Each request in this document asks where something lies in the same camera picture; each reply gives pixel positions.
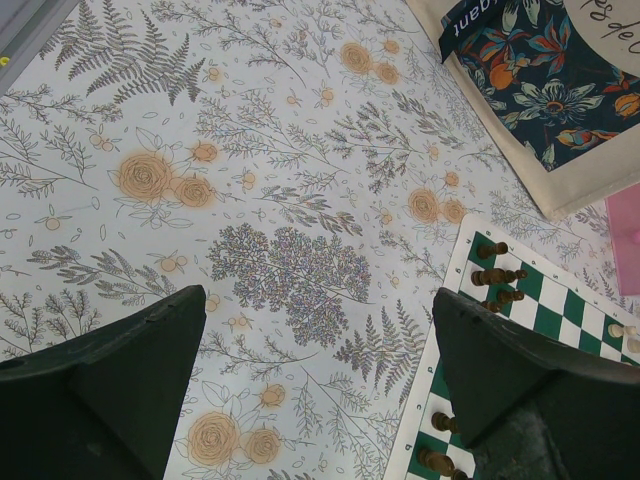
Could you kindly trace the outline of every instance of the green and white chessboard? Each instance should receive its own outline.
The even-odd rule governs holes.
[[[488,260],[478,258],[479,245],[498,242],[506,242],[509,253]],[[528,276],[510,285],[476,287],[471,283],[472,272],[495,267],[524,269]],[[607,331],[612,323],[634,325],[640,330],[636,317],[479,217],[465,216],[444,286],[478,302],[495,300],[500,289],[522,290],[525,299],[505,306],[500,315],[580,350],[640,365],[640,354],[631,353],[627,348],[627,335],[613,338]],[[453,416],[439,359],[435,328],[432,328],[407,399],[385,480],[445,480],[418,464],[416,454],[423,446],[447,454],[456,468],[478,480],[478,476],[474,476],[473,456],[462,446],[460,436],[431,426],[431,417],[436,412]]]

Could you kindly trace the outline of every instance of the chess piece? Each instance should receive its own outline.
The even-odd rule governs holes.
[[[627,348],[631,353],[640,353],[640,340],[630,338],[627,340]]]
[[[445,477],[451,477],[456,471],[453,460],[444,453],[423,448],[418,452],[418,463]]]
[[[480,245],[476,253],[478,258],[486,260],[494,255],[504,255],[509,251],[509,247],[504,242],[496,243],[495,245]]]
[[[471,283],[476,287],[483,285],[499,285],[501,283],[511,283],[515,280],[527,278],[526,270],[503,270],[502,268],[491,268],[481,272],[471,274]]]
[[[499,313],[500,310],[502,310],[502,304],[498,302],[488,302],[485,300],[480,305],[493,313]]]
[[[527,276],[529,275],[526,270],[516,270],[515,272],[513,270],[507,270],[506,272],[504,272],[504,274],[507,277],[507,281],[505,283],[522,280],[523,278],[527,278]]]
[[[449,417],[446,413],[436,412],[431,417],[431,425],[440,432],[460,433],[458,423],[455,418]]]
[[[520,290],[514,290],[513,292],[500,290],[496,295],[496,298],[502,305],[506,305],[507,303],[524,300],[524,292],[521,292]]]
[[[469,480],[469,477],[462,470],[456,468],[451,475],[451,480]]]
[[[613,338],[621,338],[625,334],[631,335],[631,336],[637,335],[638,334],[638,329],[636,327],[634,327],[633,325],[627,325],[626,327],[623,327],[623,326],[618,325],[616,323],[612,323],[607,328],[607,332]]]

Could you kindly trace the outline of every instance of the floral fabric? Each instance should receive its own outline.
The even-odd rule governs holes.
[[[167,480],[380,479],[467,212],[636,310],[603,203],[542,218],[400,0],[81,1],[0,157],[4,358],[207,291]]]
[[[548,171],[640,122],[640,79],[586,44],[562,0],[510,0],[456,53],[502,123]]]

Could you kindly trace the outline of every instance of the green square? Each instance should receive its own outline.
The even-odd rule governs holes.
[[[600,345],[600,340],[593,335],[588,334],[584,330],[580,332],[580,344],[578,345],[578,348],[583,352],[593,353],[594,355],[600,356]]]
[[[495,245],[495,242],[492,242],[484,235],[476,232],[476,236],[473,237],[473,243],[471,244],[471,251],[469,252],[469,260],[471,260],[473,263],[475,263],[479,267],[482,267],[485,270],[493,268],[494,265],[496,264],[496,256],[492,255],[486,260],[481,260],[480,257],[478,257],[478,253],[477,253],[478,247],[480,245],[493,246]]]
[[[440,361],[438,361],[436,372],[433,374],[433,382],[431,382],[431,392],[449,400],[449,389],[447,388],[447,384],[444,383],[442,362]]]
[[[513,292],[515,290],[515,288],[513,288],[511,285],[507,285],[507,284],[502,284],[502,285],[491,285],[489,287],[489,291],[487,293],[487,302],[497,302],[498,301],[498,292],[500,290],[506,290],[507,292]],[[507,303],[506,305],[503,305],[502,310],[500,310],[500,313],[502,313],[505,317],[509,317],[509,314],[511,313],[511,303]]]
[[[448,444],[435,437],[427,435],[424,432],[418,432],[416,437],[416,443],[413,446],[413,454],[411,455],[411,462],[409,462],[409,471],[420,478],[426,478],[427,480],[440,480],[440,474],[429,470],[427,467],[423,467],[418,463],[418,452],[423,448],[429,450],[447,453]]]
[[[620,360],[621,362],[627,362],[630,363],[631,365],[633,365],[634,367],[639,367],[640,364],[638,364],[638,362],[636,362],[633,358],[629,358],[626,355],[622,355],[622,359]]]
[[[607,345],[609,345],[610,347],[615,348],[616,350],[618,350],[619,352],[622,351],[622,342],[624,340],[623,337],[620,338],[614,338],[611,335],[609,335],[609,325],[620,325],[622,327],[622,324],[620,322],[615,321],[613,318],[611,318],[609,315],[605,315],[604,317],[604,329],[602,332],[602,341],[604,343],[606,343]]]
[[[544,275],[528,263],[522,263],[520,265],[522,270],[527,271],[527,278],[518,280],[516,288],[522,290],[527,297],[533,298],[536,302],[540,300],[540,292],[542,291],[542,282],[544,281]]]
[[[558,340],[560,338],[560,326],[562,325],[562,315],[549,310],[544,305],[538,304],[536,312],[536,321],[533,324],[535,332],[546,335],[547,337]]]
[[[567,291],[567,298],[564,301],[564,316],[571,323],[582,327],[582,317],[584,316],[585,301],[580,298],[573,290]]]

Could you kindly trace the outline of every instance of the pink object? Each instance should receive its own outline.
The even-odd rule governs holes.
[[[620,295],[640,295],[640,184],[607,198]]]

